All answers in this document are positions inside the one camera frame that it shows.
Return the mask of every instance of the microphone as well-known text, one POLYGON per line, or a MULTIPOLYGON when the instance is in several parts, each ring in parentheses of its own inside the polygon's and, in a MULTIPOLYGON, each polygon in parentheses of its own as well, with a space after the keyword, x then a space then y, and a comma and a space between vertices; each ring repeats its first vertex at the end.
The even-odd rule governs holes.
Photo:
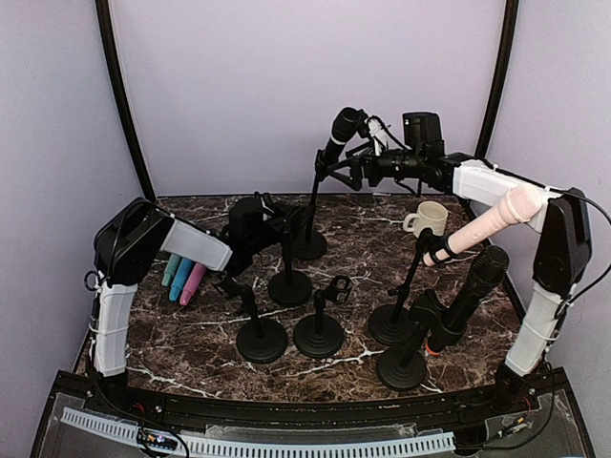
MULTIPOLYGON (((536 186, 520 184, 507 191, 500 202, 486 213, 451 234, 447 240, 448 246, 455 255, 462 253, 508 226, 529 221, 542 205, 543 200, 536 186)), ((444 248, 434 254, 439 261, 450 257, 444 248)), ((423 261, 428 266, 438 263, 433 260, 431 252, 424 256, 423 261)))
MULTIPOLYGON (((481 301, 501 284, 508 267, 509 256, 505 250, 495 245, 485 247, 471 264, 467 279, 452 305, 442 312, 443 327, 454 336, 462 336, 467 322, 481 301)), ((431 334, 427 342, 431 354, 440 353, 449 344, 447 337, 445 332, 431 334)))
POLYGON ((337 115, 331 128, 331 137, 321 155, 327 167, 337 163, 344 147, 358 131, 361 119, 362 112, 351 107, 345 107, 337 115))

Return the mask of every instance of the marker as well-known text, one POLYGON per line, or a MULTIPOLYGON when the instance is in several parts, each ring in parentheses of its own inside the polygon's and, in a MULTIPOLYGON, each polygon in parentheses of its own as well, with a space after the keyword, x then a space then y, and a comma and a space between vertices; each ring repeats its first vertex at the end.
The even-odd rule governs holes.
POLYGON ((161 286, 165 286, 166 288, 172 284, 172 280, 176 275, 176 271, 179 268, 180 260, 182 258, 179 255, 171 255, 170 260, 168 261, 168 265, 165 266, 165 270, 163 271, 163 280, 161 281, 161 286))
POLYGON ((200 287, 201 279, 203 279, 203 275, 206 273, 205 266, 196 262, 193 270, 191 271, 191 275, 187 280, 187 283, 184 285, 184 289, 182 290, 182 295, 180 296, 180 305, 187 305, 193 296, 195 296, 196 291, 200 287))
POLYGON ((180 293, 184 284, 187 283, 191 269, 193 269, 193 261, 187 258, 182 258, 179 265, 179 270, 172 281, 172 289, 170 289, 170 302, 176 302, 179 299, 180 293))

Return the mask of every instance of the black microphone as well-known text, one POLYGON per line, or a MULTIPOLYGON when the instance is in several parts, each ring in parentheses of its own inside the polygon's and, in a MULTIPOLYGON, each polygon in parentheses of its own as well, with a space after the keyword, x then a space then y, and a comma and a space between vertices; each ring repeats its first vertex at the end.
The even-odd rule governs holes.
MULTIPOLYGON (((482 300, 501 284, 508 267, 509 256, 505 250, 495 245, 485 247, 471 264, 467 279, 452 305, 441 314, 443 327, 454 335, 462 335, 467 322, 482 300)), ((445 348, 444 334, 444 332, 431 334, 427 343, 431 352, 439 353, 445 348)))
POLYGON ((337 163, 344 147, 357 133, 359 124, 365 117, 362 110, 351 107, 345 107, 337 115, 331 128, 331 137, 321 155, 321 160, 327 167, 337 163))

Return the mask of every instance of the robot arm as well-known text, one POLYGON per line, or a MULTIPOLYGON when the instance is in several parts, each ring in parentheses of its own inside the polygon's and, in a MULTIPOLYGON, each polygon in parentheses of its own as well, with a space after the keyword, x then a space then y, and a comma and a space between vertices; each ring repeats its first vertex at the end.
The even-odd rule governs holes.
MULTIPOLYGON (((472 156, 446 156, 437 114, 403 114, 403 121, 405 145, 374 154, 370 140, 356 149, 360 153, 348 152, 345 160, 329 166, 327 175, 355 190, 361 188, 363 178, 370 186, 384 177, 395 181, 417 178, 442 193, 488 206, 497 205, 510 190, 529 182, 472 156), (349 168, 349 176, 339 172, 344 168, 349 168)), ((516 341, 497 372, 497 385, 507 391, 507 397, 519 385, 513 379, 531 373, 556 338, 565 305, 592 254, 585 204, 545 187, 538 186, 537 192, 542 205, 526 222, 541 234, 534 264, 535 288, 516 341)), ((582 196, 577 189, 570 193, 582 196)))
POLYGON ((97 295, 92 314, 94 368, 103 377, 125 372, 125 344, 137 284, 148 273, 159 251, 176 254, 220 272, 216 284, 226 298, 241 293, 233 281, 264 248, 281 241, 284 223, 293 232, 308 219, 305 207, 284 208, 267 194, 242 198, 229 210, 221 234, 196 227, 137 198, 95 236, 97 295))
POLYGON ((194 260, 221 271, 232 250, 220 239, 138 198, 95 236, 99 275, 92 318, 92 360, 104 377, 125 371, 125 344, 137 284, 158 251, 194 260))

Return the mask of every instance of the lavender wall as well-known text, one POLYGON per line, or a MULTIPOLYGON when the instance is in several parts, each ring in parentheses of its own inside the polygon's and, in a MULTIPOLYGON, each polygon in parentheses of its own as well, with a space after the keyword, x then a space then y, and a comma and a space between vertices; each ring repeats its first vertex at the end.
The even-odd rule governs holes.
MULTIPOLYGON (((305 192, 346 105, 441 115, 474 149, 503 1, 114 1, 128 93, 161 195, 305 192)), ((325 191, 347 188, 327 180, 325 191)), ((393 183, 377 190, 397 191, 393 183)))
POLYGON ((0 455, 23 458, 87 329, 95 231, 139 190, 93 1, 0 2, 0 56, 0 455))
MULTIPOLYGON (((490 158, 527 177, 576 186, 611 210, 611 3, 522 2, 511 69, 490 158)), ((590 213, 595 254, 581 286, 611 259, 611 228, 590 213)), ((495 242, 511 256, 511 276, 531 299, 537 236, 514 227, 495 242)), ((611 455, 611 279, 571 311, 552 361, 576 390, 597 456, 611 455)))

